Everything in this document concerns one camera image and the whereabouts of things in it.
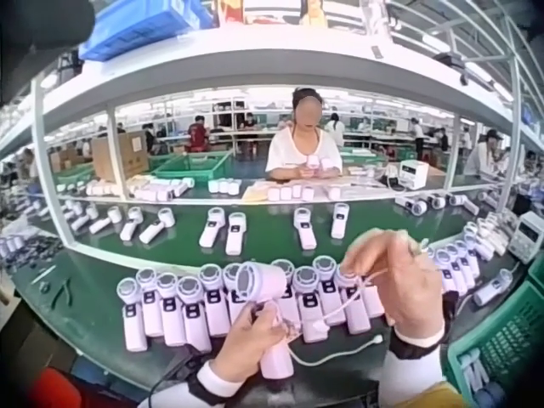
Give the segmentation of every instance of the hand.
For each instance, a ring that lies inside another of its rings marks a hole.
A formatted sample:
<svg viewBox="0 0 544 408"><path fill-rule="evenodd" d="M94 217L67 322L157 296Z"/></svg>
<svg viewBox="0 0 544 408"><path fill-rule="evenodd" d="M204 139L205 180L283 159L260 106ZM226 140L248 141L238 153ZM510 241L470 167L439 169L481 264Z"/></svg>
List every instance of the hand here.
<svg viewBox="0 0 544 408"><path fill-rule="evenodd" d="M243 383L258 371L264 352L286 336L283 325L274 326L277 309L266 303L252 324L253 303L248 303L230 328L218 356L210 364L219 378Z"/></svg>
<svg viewBox="0 0 544 408"><path fill-rule="evenodd" d="M426 253L412 255L418 247L405 231L373 229L349 247L340 265L346 275L372 276L385 313L396 330L411 338L428 338L444 326L442 278Z"/></svg>

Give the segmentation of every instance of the left hand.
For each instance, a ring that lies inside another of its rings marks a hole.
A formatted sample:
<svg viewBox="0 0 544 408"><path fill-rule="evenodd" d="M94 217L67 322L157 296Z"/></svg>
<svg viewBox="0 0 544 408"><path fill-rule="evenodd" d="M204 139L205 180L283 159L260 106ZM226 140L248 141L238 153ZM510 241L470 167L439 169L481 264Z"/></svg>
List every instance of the left hand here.
<svg viewBox="0 0 544 408"><path fill-rule="evenodd" d="M254 303L246 304L210 363L213 372L230 383L243 383L257 373L264 352L286 337L286 328L275 326L278 312L274 303L266 303L254 323L253 307Z"/></svg>

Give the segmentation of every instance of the black wristband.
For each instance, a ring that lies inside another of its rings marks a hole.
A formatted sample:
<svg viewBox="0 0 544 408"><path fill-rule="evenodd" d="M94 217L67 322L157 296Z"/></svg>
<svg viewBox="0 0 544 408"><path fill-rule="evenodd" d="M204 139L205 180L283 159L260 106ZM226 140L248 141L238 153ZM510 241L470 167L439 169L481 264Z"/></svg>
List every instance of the black wristband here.
<svg viewBox="0 0 544 408"><path fill-rule="evenodd" d="M187 377L187 385L189 386L189 392L191 395L195 396L201 401L204 401L210 406L224 404L227 402L228 398L221 397L208 391L208 389L204 387L201 381L198 379L196 372L192 372Z"/></svg>

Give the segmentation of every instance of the blue plastic crate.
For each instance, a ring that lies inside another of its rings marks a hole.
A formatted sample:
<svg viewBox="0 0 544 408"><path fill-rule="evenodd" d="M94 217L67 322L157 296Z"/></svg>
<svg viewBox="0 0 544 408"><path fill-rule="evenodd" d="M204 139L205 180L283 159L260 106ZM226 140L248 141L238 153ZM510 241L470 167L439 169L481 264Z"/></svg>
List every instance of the blue plastic crate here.
<svg viewBox="0 0 544 408"><path fill-rule="evenodd" d="M117 0L96 16L91 37L80 46L82 60L107 61L145 45L199 30L193 0Z"/></svg>

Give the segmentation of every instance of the dark hair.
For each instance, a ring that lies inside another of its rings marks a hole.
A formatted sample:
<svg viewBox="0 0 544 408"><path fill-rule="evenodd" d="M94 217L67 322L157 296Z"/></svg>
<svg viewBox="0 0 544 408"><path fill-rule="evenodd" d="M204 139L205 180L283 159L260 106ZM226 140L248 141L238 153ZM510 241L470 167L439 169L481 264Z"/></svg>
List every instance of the dark hair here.
<svg viewBox="0 0 544 408"><path fill-rule="evenodd" d="M319 100L320 104L323 105L323 98L321 98L321 95L317 93L317 91L313 88L297 88L295 89L295 92L292 93L292 108L293 110L297 109L298 104L300 104L300 101L304 98L308 98L311 96L312 98L316 98Z"/></svg>
<svg viewBox="0 0 544 408"><path fill-rule="evenodd" d="M300 0L300 20L308 13L308 0Z"/></svg>
<svg viewBox="0 0 544 408"><path fill-rule="evenodd" d="M337 130L337 123L338 123L338 121L340 121L340 117L338 116L338 114L336 112L334 112L331 115L331 120L334 121L334 125L332 125L332 128L334 130Z"/></svg>

